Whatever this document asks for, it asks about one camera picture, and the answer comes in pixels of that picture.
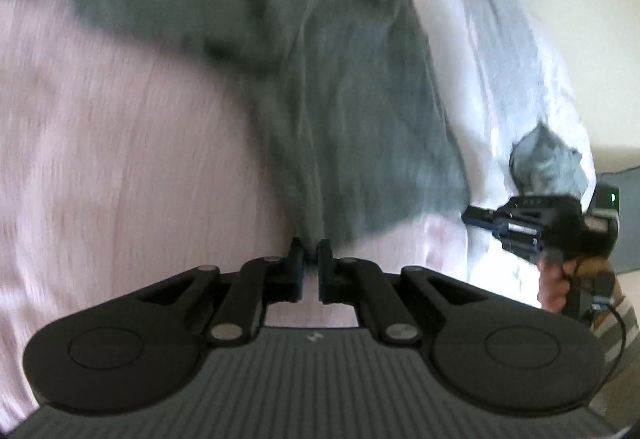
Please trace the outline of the person's right hand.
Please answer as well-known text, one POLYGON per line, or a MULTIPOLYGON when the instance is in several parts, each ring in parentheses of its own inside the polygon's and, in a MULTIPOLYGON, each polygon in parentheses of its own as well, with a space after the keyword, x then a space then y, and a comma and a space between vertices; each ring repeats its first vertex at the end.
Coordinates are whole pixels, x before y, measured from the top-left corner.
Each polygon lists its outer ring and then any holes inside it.
POLYGON ((538 261, 538 301, 541 308, 561 313, 575 277, 595 277, 602 271, 611 271, 611 263, 603 257, 580 257, 560 263, 558 256, 547 255, 538 261))

